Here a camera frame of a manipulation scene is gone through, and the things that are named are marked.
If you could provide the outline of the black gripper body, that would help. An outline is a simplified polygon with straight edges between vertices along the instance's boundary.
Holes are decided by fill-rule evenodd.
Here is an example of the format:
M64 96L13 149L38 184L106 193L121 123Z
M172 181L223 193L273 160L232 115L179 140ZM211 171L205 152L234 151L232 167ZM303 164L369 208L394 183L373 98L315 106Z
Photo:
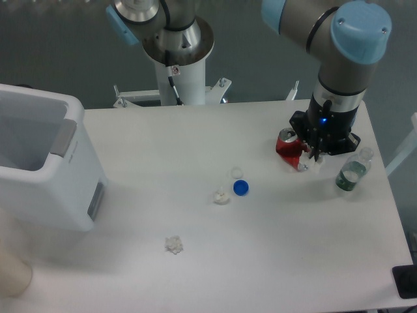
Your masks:
M298 138L308 145L311 137L323 139L322 153L341 155L356 150L361 139L352 133L361 94L339 95L315 91L306 111L296 111L289 122Z

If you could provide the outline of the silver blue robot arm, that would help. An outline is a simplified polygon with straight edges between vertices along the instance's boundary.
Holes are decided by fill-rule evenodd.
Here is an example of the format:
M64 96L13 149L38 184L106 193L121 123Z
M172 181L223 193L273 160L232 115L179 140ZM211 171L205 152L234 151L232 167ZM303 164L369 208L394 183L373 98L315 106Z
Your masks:
M194 1L112 1L106 14L153 61L162 105L209 103L205 61L214 35ZM308 109L289 121L310 157L355 151L352 126L392 30L387 11L366 1L263 1L261 15L321 63Z

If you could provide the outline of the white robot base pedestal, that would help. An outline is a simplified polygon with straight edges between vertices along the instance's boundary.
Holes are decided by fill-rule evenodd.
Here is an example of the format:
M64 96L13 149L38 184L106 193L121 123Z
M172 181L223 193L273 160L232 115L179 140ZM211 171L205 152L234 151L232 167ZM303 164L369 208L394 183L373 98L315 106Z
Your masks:
M210 25L197 16L180 31L162 29L142 41L154 63L162 106L206 104L206 59L214 47Z

